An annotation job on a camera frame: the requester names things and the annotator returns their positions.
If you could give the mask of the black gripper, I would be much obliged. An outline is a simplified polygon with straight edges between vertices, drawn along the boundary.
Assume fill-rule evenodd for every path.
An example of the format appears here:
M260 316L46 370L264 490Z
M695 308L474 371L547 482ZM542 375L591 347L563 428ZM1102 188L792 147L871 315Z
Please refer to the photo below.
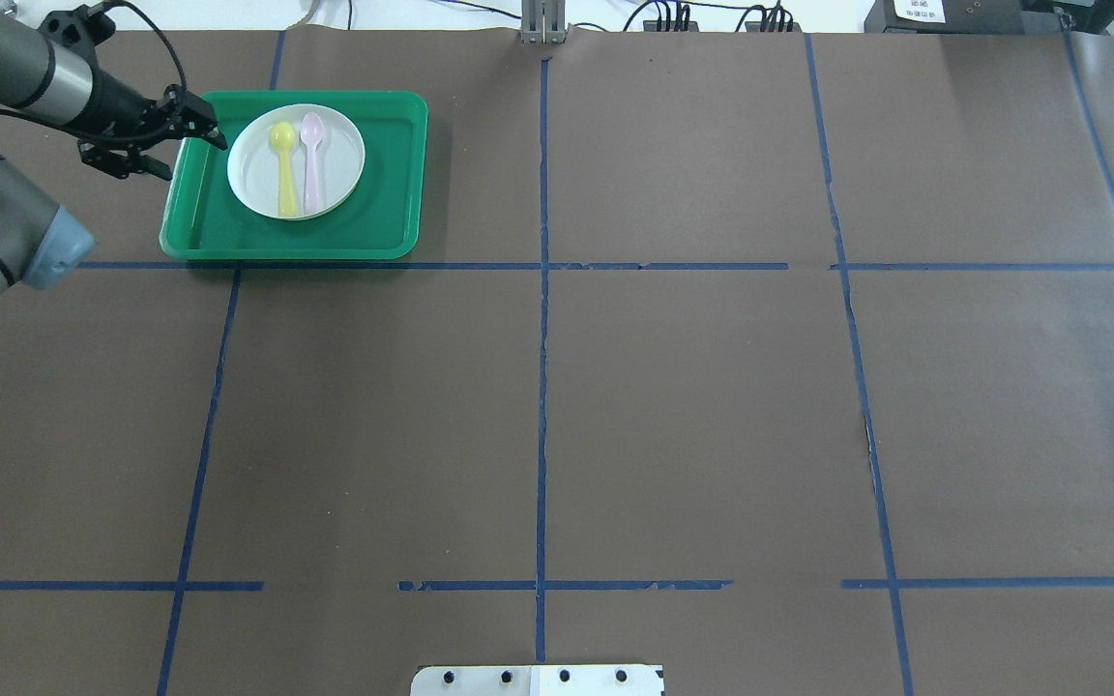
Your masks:
M102 68L92 67L92 88L84 106L84 140L110 146L152 146L163 140L199 138L225 151L228 140L211 102L189 92L180 70L180 82L169 85L162 99L147 99L130 85Z

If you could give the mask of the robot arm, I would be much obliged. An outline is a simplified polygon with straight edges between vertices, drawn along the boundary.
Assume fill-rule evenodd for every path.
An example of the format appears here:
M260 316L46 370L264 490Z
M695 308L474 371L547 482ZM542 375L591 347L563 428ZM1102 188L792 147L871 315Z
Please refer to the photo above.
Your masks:
M162 43L176 71L158 98L143 96L107 71L98 49L128 10ZM189 76L159 24L130 1L99 1L45 14L28 26L0 9L0 119L28 122L74 140L79 161L125 180L172 180L156 146L185 140L228 146L211 102ZM96 238L71 210L0 150L0 296L14 286L50 290L87 259Z

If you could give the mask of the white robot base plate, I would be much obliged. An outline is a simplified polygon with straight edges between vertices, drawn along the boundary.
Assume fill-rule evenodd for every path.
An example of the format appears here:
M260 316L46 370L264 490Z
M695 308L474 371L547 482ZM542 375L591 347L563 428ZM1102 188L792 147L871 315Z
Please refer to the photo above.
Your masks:
M427 666L411 695L664 695L663 668L646 664Z

